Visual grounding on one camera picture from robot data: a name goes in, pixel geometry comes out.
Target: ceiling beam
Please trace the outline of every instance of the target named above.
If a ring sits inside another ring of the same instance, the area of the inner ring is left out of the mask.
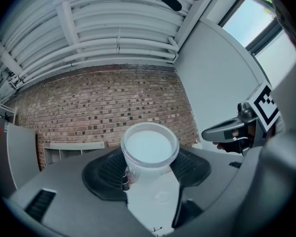
[[[15,75],[19,75],[23,72],[23,69],[17,62],[11,57],[11,55],[5,50],[4,46],[0,42],[0,60],[10,69]]]
[[[179,48],[182,47],[185,40],[193,30],[197,21],[201,17],[202,13],[205,11],[206,7],[210,3],[211,0],[198,0],[193,3],[191,6],[187,16],[182,22],[174,40],[178,44]]]
[[[54,5],[56,6],[58,18],[68,44],[74,45],[80,43],[69,0],[54,0]]]

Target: black slot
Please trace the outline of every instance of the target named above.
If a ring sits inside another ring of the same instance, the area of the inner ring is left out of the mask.
[[[25,211],[32,218],[40,222],[55,196],[55,192],[41,190],[28,205]]]

